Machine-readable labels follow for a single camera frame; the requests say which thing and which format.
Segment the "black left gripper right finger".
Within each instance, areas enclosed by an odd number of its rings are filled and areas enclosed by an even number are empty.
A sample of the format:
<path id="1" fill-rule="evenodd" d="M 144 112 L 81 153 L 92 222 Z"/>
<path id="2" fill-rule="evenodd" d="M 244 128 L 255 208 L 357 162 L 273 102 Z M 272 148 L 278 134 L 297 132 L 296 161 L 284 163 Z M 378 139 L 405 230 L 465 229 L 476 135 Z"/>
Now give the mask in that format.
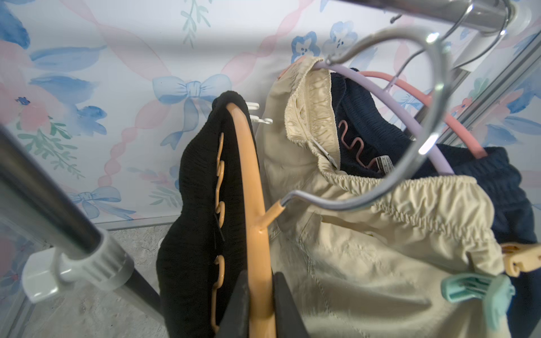
<path id="1" fill-rule="evenodd" d="M 273 299 L 278 338 L 309 338 L 283 273 L 273 274 Z"/>

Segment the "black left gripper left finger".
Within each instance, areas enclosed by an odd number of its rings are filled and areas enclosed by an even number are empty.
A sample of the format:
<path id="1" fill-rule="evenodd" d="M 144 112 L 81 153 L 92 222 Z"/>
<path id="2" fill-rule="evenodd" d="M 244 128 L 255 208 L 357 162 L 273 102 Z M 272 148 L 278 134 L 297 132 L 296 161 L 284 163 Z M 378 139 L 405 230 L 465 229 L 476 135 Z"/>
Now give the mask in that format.
<path id="1" fill-rule="evenodd" d="M 247 271 L 239 274 L 215 338 L 248 338 L 250 294 Z"/>

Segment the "black shorts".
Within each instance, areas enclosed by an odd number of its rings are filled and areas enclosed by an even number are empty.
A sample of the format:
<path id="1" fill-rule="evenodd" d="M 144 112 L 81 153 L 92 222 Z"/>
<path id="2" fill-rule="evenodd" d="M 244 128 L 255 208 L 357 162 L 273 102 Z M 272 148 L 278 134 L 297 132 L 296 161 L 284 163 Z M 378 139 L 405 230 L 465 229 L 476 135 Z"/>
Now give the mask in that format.
<path id="1" fill-rule="evenodd" d="M 170 337 L 215 337 L 211 320 L 225 325 L 238 277 L 247 269 L 242 167 L 228 104 L 249 115 L 241 95 L 222 93 L 180 160 L 183 208 L 156 262 Z"/>

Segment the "orange clothes hanger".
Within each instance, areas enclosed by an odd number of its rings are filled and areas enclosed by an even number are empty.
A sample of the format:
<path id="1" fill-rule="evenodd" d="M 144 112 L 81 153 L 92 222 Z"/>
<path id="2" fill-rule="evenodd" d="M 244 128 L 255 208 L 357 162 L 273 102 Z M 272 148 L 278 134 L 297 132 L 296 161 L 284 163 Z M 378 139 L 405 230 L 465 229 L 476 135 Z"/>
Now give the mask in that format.
<path id="1" fill-rule="evenodd" d="M 449 60 L 438 33 L 425 28 L 389 28 L 362 39 L 347 52 L 330 56 L 310 66 L 310 70 L 328 69 L 356 82 L 362 76 L 343 63 L 371 46 L 393 39 L 406 39 L 421 46 L 433 68 L 433 100 L 429 105 L 423 127 L 416 134 L 416 141 L 397 164 L 393 172 L 370 192 L 344 201 L 332 201 L 300 190 L 287 193 L 270 208 L 265 207 L 259 164 L 249 121 L 234 103 L 226 108 L 232 117 L 240 154 L 245 225 L 247 238 L 247 277 L 250 294 L 249 337 L 277 337 L 276 313 L 273 299 L 273 271 L 269 249 L 268 226 L 284 211 L 293 199 L 300 199 L 330 211 L 348 211 L 374 204 L 393 191 L 403 180 L 409 179 L 424 163 L 435 145 L 439 128 L 446 115 L 449 97 Z"/>

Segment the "white clothespin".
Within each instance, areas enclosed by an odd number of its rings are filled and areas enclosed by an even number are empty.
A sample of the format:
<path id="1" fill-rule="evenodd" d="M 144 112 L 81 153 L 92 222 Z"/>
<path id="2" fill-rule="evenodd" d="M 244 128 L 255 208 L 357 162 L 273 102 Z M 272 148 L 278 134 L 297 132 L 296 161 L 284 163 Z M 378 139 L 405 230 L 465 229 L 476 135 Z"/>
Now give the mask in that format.
<path id="1" fill-rule="evenodd" d="M 253 124 L 263 124 L 263 125 L 272 125 L 273 119 L 272 118 L 264 118 L 259 113 L 260 105 L 256 102 L 246 102 L 247 108 L 249 111 L 249 118 L 250 121 Z"/>

